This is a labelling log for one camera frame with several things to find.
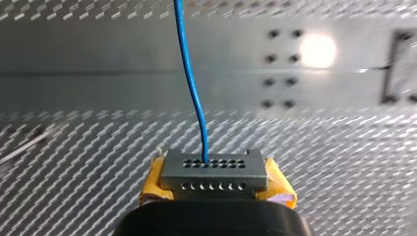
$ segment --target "screw hole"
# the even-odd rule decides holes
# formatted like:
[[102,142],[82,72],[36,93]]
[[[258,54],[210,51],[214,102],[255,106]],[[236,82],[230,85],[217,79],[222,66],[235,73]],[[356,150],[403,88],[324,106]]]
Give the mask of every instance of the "screw hole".
[[208,189],[209,188],[209,185],[208,184],[206,184],[206,183],[201,183],[200,184],[200,189],[201,190],[206,190],[206,189]]
[[275,84],[275,82],[276,82],[276,80],[275,80],[274,78],[269,78],[269,79],[266,79],[266,80],[264,81],[264,84],[265,84],[267,87],[271,87],[271,86],[273,86],[273,84]]
[[241,183],[237,186],[237,189],[240,191],[243,191],[245,189],[246,185],[244,183]]
[[283,106],[287,109],[292,108],[295,106],[295,101],[293,100],[286,100],[283,102]]
[[181,184],[181,189],[182,190],[188,190],[190,188],[190,185],[188,183],[182,183]]
[[278,36],[279,36],[279,30],[278,30],[278,29],[271,30],[271,31],[268,33],[268,37],[269,37],[269,38],[276,38],[276,37],[278,37]]
[[291,34],[292,34],[293,37],[300,37],[304,34],[304,32],[301,29],[297,29],[297,30],[293,31]]
[[215,190],[216,185],[214,185],[213,183],[210,183],[208,187],[210,190]]
[[192,190],[197,190],[198,189],[198,185],[196,184],[196,183],[192,183],[191,185],[190,185],[190,188],[192,189]]
[[271,54],[271,55],[267,56],[266,60],[267,60],[267,63],[271,64],[271,63],[275,62],[277,58],[278,58],[278,56],[276,56],[276,54]]
[[301,56],[298,54],[294,54],[288,58],[288,61],[291,63],[296,63],[300,60]]
[[271,100],[265,100],[262,103],[262,106],[266,109],[269,109],[269,108],[273,107],[273,102]]
[[292,87],[298,83],[298,80],[296,78],[289,78],[285,81],[285,84]]

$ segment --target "metal panel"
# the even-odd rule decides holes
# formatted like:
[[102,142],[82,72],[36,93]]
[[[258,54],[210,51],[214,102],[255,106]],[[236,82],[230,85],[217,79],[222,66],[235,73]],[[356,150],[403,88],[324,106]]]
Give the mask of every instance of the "metal panel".
[[[110,235],[118,218],[137,205],[156,147],[200,149],[194,114],[103,114],[34,113],[14,125],[3,119],[5,153],[36,126],[71,117],[59,122],[64,126],[53,139],[3,170],[1,235]],[[414,114],[324,110],[269,120],[210,113],[210,151],[260,148],[273,156],[317,235],[413,235]]]
[[259,150],[246,154],[200,154],[170,149],[160,174],[160,186],[173,191],[176,200],[253,199],[268,187],[264,158]]
[[[370,69],[387,65],[390,22],[188,18],[196,70]],[[3,73],[180,71],[172,16],[163,20],[1,22]],[[271,30],[279,30],[270,38]],[[302,30],[294,37],[295,30]],[[276,61],[268,57],[276,54]],[[291,56],[299,55],[298,62]]]
[[[207,110],[264,110],[377,107],[385,72],[308,71],[288,73],[197,73]],[[286,80],[298,83],[289,86]],[[273,79],[273,85],[266,81]],[[0,79],[3,111],[192,109],[183,74],[9,76]]]

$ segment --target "gray metal surface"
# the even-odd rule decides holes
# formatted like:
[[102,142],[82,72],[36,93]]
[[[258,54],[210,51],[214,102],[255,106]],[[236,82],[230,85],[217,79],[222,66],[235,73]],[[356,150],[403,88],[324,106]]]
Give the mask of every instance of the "gray metal surface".
[[[413,235],[414,113],[324,110],[281,119],[209,113],[210,151],[260,148],[273,156],[317,235]],[[13,126],[8,120],[17,114],[4,117],[2,152],[39,125],[70,119],[53,139],[9,163],[0,182],[1,235],[109,235],[138,204],[156,148],[200,149],[194,114],[110,114],[35,114],[27,121],[19,115]]]
[[217,154],[202,163],[200,154],[170,149],[160,175],[162,189],[172,190],[175,199],[253,199],[265,190],[268,176],[258,150],[244,154]]

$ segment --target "diamond plate metal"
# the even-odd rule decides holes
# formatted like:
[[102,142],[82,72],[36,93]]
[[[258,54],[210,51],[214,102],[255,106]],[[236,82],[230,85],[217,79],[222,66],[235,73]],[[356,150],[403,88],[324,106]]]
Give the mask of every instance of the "diamond plate metal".
[[[417,16],[414,1],[398,0],[187,0],[187,14],[205,17],[383,17]],[[39,19],[160,18],[172,14],[172,0],[5,0],[0,21]]]
[[[210,151],[260,148],[274,156],[317,235],[412,235],[414,114],[334,110],[269,119],[210,112]],[[111,235],[137,205],[157,148],[200,149],[192,113],[15,113],[0,122],[3,154],[38,127],[62,125],[52,139],[2,166],[0,235]]]

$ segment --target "textured metal surface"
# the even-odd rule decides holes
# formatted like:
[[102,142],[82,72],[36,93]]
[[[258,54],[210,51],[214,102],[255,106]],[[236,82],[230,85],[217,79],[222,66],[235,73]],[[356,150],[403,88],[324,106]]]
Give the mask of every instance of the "textured metal surface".
[[[260,148],[274,156],[317,235],[413,235],[414,113],[324,110],[281,119],[209,113],[210,151]],[[1,235],[109,235],[137,205],[156,148],[199,151],[194,114],[103,114],[3,118],[2,153],[39,125],[68,123],[60,121],[67,125],[53,139],[8,163],[0,182]]]
[[210,154],[202,163],[200,154],[170,149],[160,175],[163,189],[175,199],[253,199],[265,190],[268,177],[258,150],[244,154]]
[[[417,15],[414,1],[398,0],[188,0],[186,12],[208,17],[380,17],[411,18]],[[160,18],[172,14],[170,0],[135,1],[58,1],[5,0],[0,5],[0,20],[39,19],[134,19]]]

